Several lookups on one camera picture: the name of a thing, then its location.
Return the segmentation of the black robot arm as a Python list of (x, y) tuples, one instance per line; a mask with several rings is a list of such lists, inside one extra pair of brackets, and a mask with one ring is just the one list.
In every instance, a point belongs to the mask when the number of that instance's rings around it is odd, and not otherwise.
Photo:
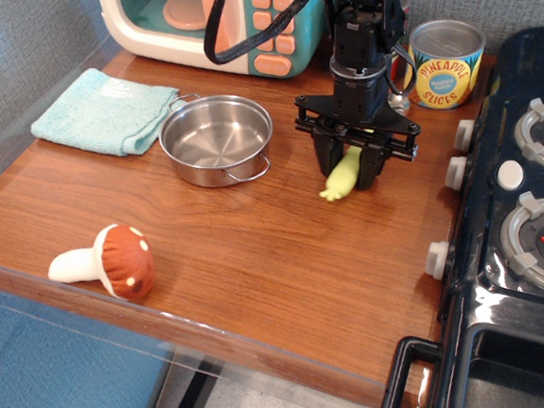
[(312, 135), (325, 176), (339, 165), (344, 147), (360, 150), (358, 189), (369, 189), (392, 156), (411, 161), (421, 128), (390, 106), (389, 95), (407, 94), (392, 78), (393, 56), (412, 64), (400, 44), (407, 31), (401, 0), (323, 0), (333, 41), (329, 69), (333, 93), (296, 97), (296, 129)]

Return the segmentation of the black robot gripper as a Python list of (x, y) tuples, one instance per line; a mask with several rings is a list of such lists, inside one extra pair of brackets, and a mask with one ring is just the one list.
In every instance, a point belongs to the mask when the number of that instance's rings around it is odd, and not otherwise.
[(391, 156), (411, 162), (421, 128), (390, 107), (394, 92), (391, 57), (385, 54), (366, 68), (330, 60), (334, 93), (299, 95), (296, 129), (312, 135), (319, 169), (329, 177), (343, 157), (344, 145), (361, 148), (357, 189), (369, 189)]

